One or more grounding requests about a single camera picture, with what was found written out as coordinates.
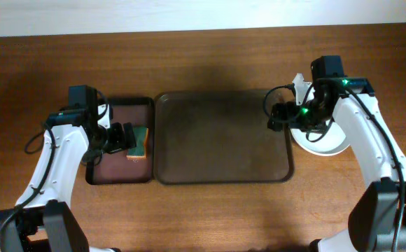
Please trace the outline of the green and orange sponge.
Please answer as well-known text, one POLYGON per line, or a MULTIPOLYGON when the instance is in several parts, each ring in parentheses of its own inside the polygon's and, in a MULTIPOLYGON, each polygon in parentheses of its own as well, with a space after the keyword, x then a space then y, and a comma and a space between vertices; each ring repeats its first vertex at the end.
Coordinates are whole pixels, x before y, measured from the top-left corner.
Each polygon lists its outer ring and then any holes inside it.
POLYGON ((128 148, 127 152, 128 160, 146 159, 148 132, 149 129, 144 126, 138 126, 133 128, 135 146, 128 148))

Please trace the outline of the white plate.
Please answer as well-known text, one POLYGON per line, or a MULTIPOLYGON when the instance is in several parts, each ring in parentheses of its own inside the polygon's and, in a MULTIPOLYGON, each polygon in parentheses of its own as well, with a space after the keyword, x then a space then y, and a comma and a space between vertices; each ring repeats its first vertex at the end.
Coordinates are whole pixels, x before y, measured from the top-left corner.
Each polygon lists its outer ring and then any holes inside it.
POLYGON ((316 142, 312 142, 312 140, 318 139, 321 137, 321 134, 310 133, 309 138, 307 139, 306 133, 302 132, 300 129, 291 129, 290 133, 295 142, 302 149, 318 156, 327 157, 337 155, 350 147, 349 141, 336 122, 333 122, 324 137, 316 142))

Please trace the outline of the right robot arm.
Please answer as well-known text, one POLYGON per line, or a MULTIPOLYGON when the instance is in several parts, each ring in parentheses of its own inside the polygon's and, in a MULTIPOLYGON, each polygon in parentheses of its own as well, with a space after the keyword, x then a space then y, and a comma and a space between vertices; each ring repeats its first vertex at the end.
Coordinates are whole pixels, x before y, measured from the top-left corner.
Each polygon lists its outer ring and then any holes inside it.
POLYGON ((347 228, 315 239, 309 250, 406 251, 406 156, 384 122, 373 87, 366 78, 347 76, 338 55, 315 59, 311 76, 307 82, 298 74, 286 86, 295 101, 262 106, 267 126, 300 130, 303 148, 340 135, 359 163, 365 192, 347 228))

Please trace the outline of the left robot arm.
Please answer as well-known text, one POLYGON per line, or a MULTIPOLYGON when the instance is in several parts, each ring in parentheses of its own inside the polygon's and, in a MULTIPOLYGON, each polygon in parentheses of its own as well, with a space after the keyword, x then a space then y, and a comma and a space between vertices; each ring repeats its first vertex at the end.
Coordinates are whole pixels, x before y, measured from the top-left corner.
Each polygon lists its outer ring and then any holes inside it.
POLYGON ((71 212, 81 163, 136 146, 131 123, 112 122, 108 99, 88 85, 69 87, 68 104, 43 124, 41 155, 12 209, 0 210, 1 251, 93 251, 71 212))

